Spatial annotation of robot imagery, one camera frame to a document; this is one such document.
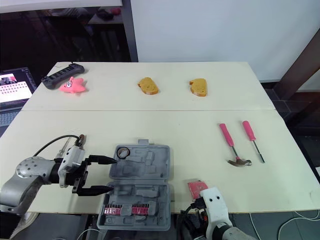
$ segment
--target laptop keyboard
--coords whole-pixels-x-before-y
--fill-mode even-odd
[[[19,111],[4,112],[0,114],[0,127],[9,126]]]

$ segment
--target pink tool handle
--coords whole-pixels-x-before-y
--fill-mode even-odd
[[[222,130],[222,133],[224,135],[224,138],[225,138],[226,142],[229,144],[230,147],[233,147],[234,146],[234,141],[232,140],[232,138],[231,138],[231,136],[230,136],[230,134],[228,132],[227,126],[224,123],[221,123],[221,124],[219,124],[219,127]]]
[[[254,131],[252,131],[252,128],[251,128],[251,126],[250,126],[250,123],[249,123],[248,121],[243,121],[243,122],[242,122],[242,125],[243,125],[243,127],[244,127],[244,130],[245,130],[246,134],[247,134],[248,137],[249,137],[249,140],[250,140],[250,141],[256,140],[256,137],[255,137],[255,135],[254,135]]]

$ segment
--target pink starfish toy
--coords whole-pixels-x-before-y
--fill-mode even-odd
[[[70,77],[70,80],[59,87],[59,90],[66,93],[80,93],[86,90],[82,83],[84,82],[83,78],[74,78]]]

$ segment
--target laptop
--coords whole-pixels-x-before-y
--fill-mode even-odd
[[[36,88],[27,67],[0,71],[0,137]]]

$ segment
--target white cable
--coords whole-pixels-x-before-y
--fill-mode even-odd
[[[285,225],[287,225],[288,223],[290,223],[291,221],[296,220],[296,219],[304,219],[304,220],[313,221],[313,222],[320,221],[320,219],[310,219],[310,218],[306,218],[306,217],[294,217],[294,218],[291,218],[291,219],[289,219],[288,221],[286,221],[285,223],[283,223],[280,226],[279,231],[278,231],[277,240],[280,240],[280,233],[281,233],[282,228]]]
[[[261,238],[260,238],[260,236],[259,236],[259,233],[258,233],[258,231],[257,231],[257,229],[256,229],[256,226],[255,226],[255,224],[254,224],[254,221],[252,220],[251,213],[249,213],[249,216],[250,216],[250,220],[251,220],[253,229],[254,229],[254,231],[255,231],[255,234],[258,236],[258,239],[261,240]]]
[[[89,228],[89,229],[87,229],[87,230],[84,230],[84,231],[78,236],[78,238],[77,238],[76,240],[79,240],[80,237],[82,236],[82,234],[84,234],[84,233],[87,232],[87,231],[91,231],[91,230],[101,233],[101,232],[100,232],[99,230],[97,230],[97,229]]]
[[[302,217],[302,218],[305,218],[305,219],[310,219],[310,220],[312,220],[312,219],[317,219],[318,217],[319,217],[319,214],[320,214],[320,209],[318,209],[318,214],[315,216],[315,217],[312,217],[312,218],[310,218],[310,217],[306,217],[306,216],[302,216],[300,213],[298,213],[298,212],[296,212],[296,211],[294,211],[296,214],[298,214],[300,217]]]

